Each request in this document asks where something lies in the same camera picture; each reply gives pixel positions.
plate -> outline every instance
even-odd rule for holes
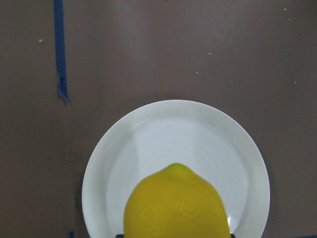
[[[85,171],[82,207],[91,238],[123,233],[129,195],[144,177],[182,163],[218,191],[237,238],[260,238],[269,210],[269,181],[250,135],[206,104],[167,100],[117,121],[95,147]]]

yellow fruit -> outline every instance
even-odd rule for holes
[[[214,187],[182,164],[143,179],[124,211],[124,238],[230,238]]]

lemon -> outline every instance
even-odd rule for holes
[[[230,231],[214,187],[187,166],[172,164],[131,193],[124,238],[230,238]]]

white plate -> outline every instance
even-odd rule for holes
[[[84,176],[82,206],[91,238],[123,233],[123,212],[136,184],[179,162],[220,194],[237,238],[260,238],[269,182],[262,156],[231,117],[185,100],[140,107],[117,121],[95,147]]]

table surface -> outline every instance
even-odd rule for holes
[[[67,105],[53,1],[0,9],[0,237],[87,238],[92,150],[167,99],[218,108],[252,136],[270,180],[264,238],[317,234],[317,1],[65,0]]]

